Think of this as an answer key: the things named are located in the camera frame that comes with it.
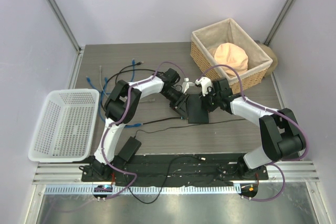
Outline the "black network switch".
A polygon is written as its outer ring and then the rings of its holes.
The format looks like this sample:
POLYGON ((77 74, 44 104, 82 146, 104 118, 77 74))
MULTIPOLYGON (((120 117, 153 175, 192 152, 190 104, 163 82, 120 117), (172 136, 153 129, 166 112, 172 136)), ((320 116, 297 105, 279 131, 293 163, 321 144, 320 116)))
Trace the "black network switch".
POLYGON ((190 94, 187 100, 187 120, 189 124, 208 124, 208 111, 202 107, 198 94, 190 94))

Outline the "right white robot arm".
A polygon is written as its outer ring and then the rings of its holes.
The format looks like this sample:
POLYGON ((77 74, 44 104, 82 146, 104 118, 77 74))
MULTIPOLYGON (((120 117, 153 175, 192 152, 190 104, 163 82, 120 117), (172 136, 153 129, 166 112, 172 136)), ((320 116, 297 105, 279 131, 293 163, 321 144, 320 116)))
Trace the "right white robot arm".
POLYGON ((237 173, 242 179, 250 179, 262 166, 287 158, 308 146, 290 109, 275 110, 253 102, 241 92, 234 94, 225 78, 212 81, 201 77, 195 84, 202 89, 200 99, 208 112, 220 108, 260 129, 261 146, 237 161, 237 173))

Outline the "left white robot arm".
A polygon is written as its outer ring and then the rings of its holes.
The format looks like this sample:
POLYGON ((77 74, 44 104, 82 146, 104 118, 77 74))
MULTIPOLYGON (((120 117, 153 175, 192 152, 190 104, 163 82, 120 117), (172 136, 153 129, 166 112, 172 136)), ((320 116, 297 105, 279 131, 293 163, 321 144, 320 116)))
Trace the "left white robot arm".
POLYGON ((146 79, 136 82, 120 80, 110 93, 105 108, 105 126, 99 143, 90 161, 90 169, 98 180, 105 182, 112 174, 110 162, 114 159, 115 148, 125 126, 133 119, 139 101, 149 95, 160 93, 173 107, 180 101, 183 92, 175 89, 180 75, 169 68, 165 72, 155 72, 146 79))

